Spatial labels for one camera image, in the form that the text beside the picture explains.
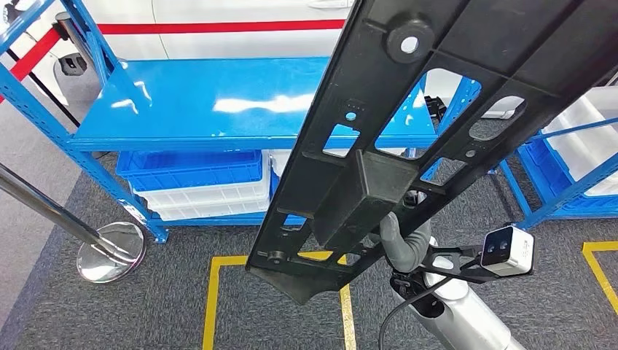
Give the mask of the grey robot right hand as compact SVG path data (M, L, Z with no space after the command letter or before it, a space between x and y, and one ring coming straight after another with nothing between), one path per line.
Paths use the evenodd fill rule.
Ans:
M431 220L403 237L399 220L390 211L380 221L380 242L394 270L409 273L415 270L426 256L431 238Z

